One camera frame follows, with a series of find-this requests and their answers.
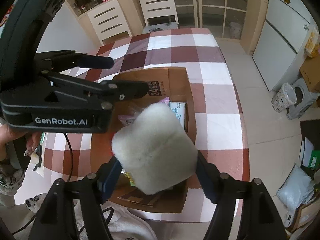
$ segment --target plaid tablecloth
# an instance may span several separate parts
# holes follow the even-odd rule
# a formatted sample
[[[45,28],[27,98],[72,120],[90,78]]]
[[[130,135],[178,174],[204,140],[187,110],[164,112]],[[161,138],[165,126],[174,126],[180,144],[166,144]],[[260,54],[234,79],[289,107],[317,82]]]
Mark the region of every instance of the plaid tablecloth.
[[[235,179],[249,179],[249,151],[242,109],[225,59],[208,29],[188,28],[142,34],[105,45],[96,55],[112,57],[112,69],[65,71],[89,81],[111,80],[114,75],[163,66],[186,67],[196,113],[196,147],[220,172]],[[91,134],[68,134],[73,154],[72,179],[86,176],[90,169]],[[45,138],[44,178],[50,183],[67,178],[70,171],[69,148],[63,134],[49,133]],[[177,222],[210,221],[215,209],[205,198],[196,177],[189,189],[182,213],[149,213],[131,210],[148,219]],[[236,214],[241,213],[237,202]]]

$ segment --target white chair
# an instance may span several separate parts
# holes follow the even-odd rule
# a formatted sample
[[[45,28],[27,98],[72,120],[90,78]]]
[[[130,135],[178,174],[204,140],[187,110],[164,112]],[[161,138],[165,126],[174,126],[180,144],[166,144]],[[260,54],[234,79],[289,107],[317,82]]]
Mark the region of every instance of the white chair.
[[[88,17],[102,45],[104,45],[104,39],[125,31],[128,32],[130,37],[132,36],[117,0],[106,2],[96,9],[89,11]]]
[[[176,23],[179,23],[174,0],[140,0],[140,4],[146,26],[149,26],[150,18],[170,15],[174,15]]]

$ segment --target metal screw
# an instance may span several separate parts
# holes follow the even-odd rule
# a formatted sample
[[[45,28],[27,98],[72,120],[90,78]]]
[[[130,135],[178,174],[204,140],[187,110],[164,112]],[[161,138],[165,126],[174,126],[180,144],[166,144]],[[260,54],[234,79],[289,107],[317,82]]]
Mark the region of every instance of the metal screw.
[[[227,179],[227,178],[229,178],[229,175],[227,173],[225,173],[225,172],[222,172],[222,173],[220,173],[220,178],[221,179]]]
[[[95,174],[95,173],[89,173],[88,175],[87,175],[87,177],[88,177],[88,179],[95,179],[95,177],[97,177],[97,174]]]
[[[108,87],[111,88],[111,89],[118,88],[118,86],[116,84],[109,84]]]
[[[103,110],[110,110],[112,109],[112,104],[107,101],[104,101],[101,103],[101,107]]]
[[[254,179],[253,179],[253,182],[254,182],[255,184],[257,184],[257,185],[260,185],[260,184],[262,183],[262,180],[259,179],[259,178],[254,178]]]
[[[55,184],[56,184],[57,186],[59,186],[62,182],[64,182],[63,179],[57,179],[56,182],[55,182]]]

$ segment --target cable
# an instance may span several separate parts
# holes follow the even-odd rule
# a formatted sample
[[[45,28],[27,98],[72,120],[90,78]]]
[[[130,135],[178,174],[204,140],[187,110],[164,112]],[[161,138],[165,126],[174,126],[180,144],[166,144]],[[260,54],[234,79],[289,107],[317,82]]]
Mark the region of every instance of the cable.
[[[67,143],[68,143],[68,146],[69,146],[69,149],[70,149],[71,170],[70,170],[69,177],[68,177],[68,179],[67,179],[67,182],[69,182],[70,179],[71,179],[71,176],[72,176],[72,172],[73,172],[73,152],[72,152],[71,144],[70,144],[70,141],[69,141],[69,138],[68,138],[67,134],[66,134],[66,133],[63,133],[63,134],[64,134],[64,136],[65,136],[65,138],[66,138],[66,140],[67,140]],[[33,217],[32,217],[22,228],[20,228],[19,230],[13,232],[12,235],[15,235],[16,233],[18,233],[18,232],[26,229],[26,228],[31,224],[31,222],[36,218],[36,215],[37,215],[37,212],[33,215]]]
[[[112,207],[108,207],[108,208],[102,210],[102,214],[103,214],[104,212],[109,211],[109,210],[110,210],[110,213],[109,213],[109,215],[108,215],[108,217],[107,217],[107,219],[106,219],[106,224],[107,224],[107,225],[109,225],[109,223],[110,223],[110,221],[111,221],[111,218],[112,218],[113,213],[115,212],[115,210],[114,210]],[[83,231],[83,229],[84,229],[84,226],[85,226],[85,225],[83,225],[83,227],[81,227],[81,229],[79,230],[78,236],[82,233],[82,231]]]
[[[68,177],[68,179],[67,179],[67,182],[69,182],[70,179],[71,179],[71,175],[72,175],[72,173],[73,173],[73,152],[72,152],[71,144],[70,144],[70,141],[69,141],[69,138],[68,138],[67,134],[66,134],[65,132],[64,132],[63,134],[64,134],[64,136],[65,136],[65,138],[66,138],[66,140],[67,140],[67,143],[68,143],[68,146],[69,146],[69,149],[70,149],[71,170],[70,170],[69,177]]]

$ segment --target trash can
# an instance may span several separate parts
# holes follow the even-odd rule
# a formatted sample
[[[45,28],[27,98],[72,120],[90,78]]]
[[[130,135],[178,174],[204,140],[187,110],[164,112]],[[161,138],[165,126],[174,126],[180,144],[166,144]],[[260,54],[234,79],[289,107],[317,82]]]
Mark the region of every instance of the trash can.
[[[230,23],[230,37],[233,39],[240,39],[242,32],[242,25],[239,23]]]
[[[280,113],[297,102],[297,95],[292,86],[284,83],[278,93],[271,100],[273,109]]]

